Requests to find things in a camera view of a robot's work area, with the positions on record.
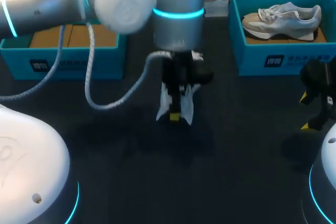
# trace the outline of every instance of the blue cardboard box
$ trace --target blue cardboard box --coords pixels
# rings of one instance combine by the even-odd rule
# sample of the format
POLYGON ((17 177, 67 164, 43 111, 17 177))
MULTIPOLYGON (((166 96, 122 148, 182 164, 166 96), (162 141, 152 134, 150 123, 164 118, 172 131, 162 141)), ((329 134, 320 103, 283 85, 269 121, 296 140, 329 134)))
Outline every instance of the blue cardboard box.
MULTIPOLYGON (((93 80, 123 78, 126 36, 111 36, 115 40, 114 46, 95 49, 93 80)), ((33 37, 34 34, 1 41, 0 54, 15 80, 41 80, 55 62, 57 47, 30 48, 33 37)), ((60 65, 52 80, 84 80, 88 57, 89 47, 63 47, 60 65)))
POLYGON ((299 74, 309 59, 329 61, 336 55, 336 0, 230 0, 230 39, 240 76, 270 76, 299 74), (259 8, 269 8, 292 2, 299 7, 320 5, 320 25, 326 42, 251 45, 244 35, 241 18, 259 8))

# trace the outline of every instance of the cardboard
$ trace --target cardboard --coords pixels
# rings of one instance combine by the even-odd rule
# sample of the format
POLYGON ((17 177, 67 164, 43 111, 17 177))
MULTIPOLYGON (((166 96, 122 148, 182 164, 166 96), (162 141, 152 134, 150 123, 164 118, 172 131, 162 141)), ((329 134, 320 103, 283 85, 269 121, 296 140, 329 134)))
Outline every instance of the cardboard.
MULTIPOLYGON (((63 47, 68 47, 72 25, 67 25, 64 32, 63 47)), ((58 47, 60 27, 34 33, 30 48, 55 48, 58 47)))
POLYGON ((314 41, 302 41, 297 39, 269 39, 269 40, 260 40, 257 38, 251 38, 245 34, 246 42, 250 45, 265 45, 265 44, 295 44, 295 43, 327 43, 326 38, 324 37, 321 27, 318 29, 317 37, 314 41))
MULTIPOLYGON (((103 25, 92 25, 96 47, 117 46, 117 34, 107 30, 103 25)), ((34 34, 30 48, 57 48, 60 27, 39 31, 34 34)), ((85 25, 67 25, 63 47, 89 47, 90 38, 85 25)))
MULTIPOLYGON (((115 47, 117 34, 109 31, 104 25, 92 25, 96 47, 115 47)), ((90 37, 85 25, 73 25, 68 47, 89 47, 90 37)))

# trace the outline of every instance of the logo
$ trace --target logo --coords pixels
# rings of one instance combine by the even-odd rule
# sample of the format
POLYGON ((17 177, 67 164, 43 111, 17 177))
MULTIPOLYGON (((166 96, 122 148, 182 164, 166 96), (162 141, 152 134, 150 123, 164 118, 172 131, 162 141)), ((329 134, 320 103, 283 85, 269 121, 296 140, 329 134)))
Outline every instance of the logo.
POLYGON ((269 55, 266 58, 264 68, 279 68, 281 67, 284 55, 269 55))
POLYGON ((11 137, 0 137, 0 189, 4 188, 8 174, 27 155, 20 143, 11 137))
POLYGON ((30 60, 34 72, 49 72, 50 68, 46 60, 30 60))

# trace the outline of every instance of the white sneaker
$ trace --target white sneaker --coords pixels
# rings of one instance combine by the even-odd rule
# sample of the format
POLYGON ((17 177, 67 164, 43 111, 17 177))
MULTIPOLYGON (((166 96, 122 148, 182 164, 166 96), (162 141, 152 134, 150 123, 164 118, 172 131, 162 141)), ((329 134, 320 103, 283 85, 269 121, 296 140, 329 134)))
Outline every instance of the white sneaker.
POLYGON ((294 39, 313 41, 314 31, 318 29, 321 19, 322 10, 319 5, 300 8, 289 2, 269 9, 259 9, 257 13, 244 16, 241 22, 244 30, 260 39, 283 34, 294 39))

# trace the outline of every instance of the black tabletop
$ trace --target black tabletop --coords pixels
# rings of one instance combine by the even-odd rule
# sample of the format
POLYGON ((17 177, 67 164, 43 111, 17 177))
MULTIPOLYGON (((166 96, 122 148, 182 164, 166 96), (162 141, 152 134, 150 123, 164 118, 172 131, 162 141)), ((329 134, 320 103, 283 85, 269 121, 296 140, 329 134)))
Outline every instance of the black tabletop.
MULTIPOLYGON (((82 81, 51 82, 11 109, 54 127, 68 145, 80 181, 82 224, 302 223, 300 195, 327 125, 300 128, 319 104, 299 104, 297 76, 239 77, 227 19, 205 22, 201 51, 214 81, 195 94, 191 127, 155 121, 161 64, 123 106, 91 109, 82 81)), ((122 81, 92 85, 92 98, 115 101, 140 76, 154 51, 150 25, 129 37, 122 81)), ((35 82, 15 82, 0 61, 1 94, 35 82)))

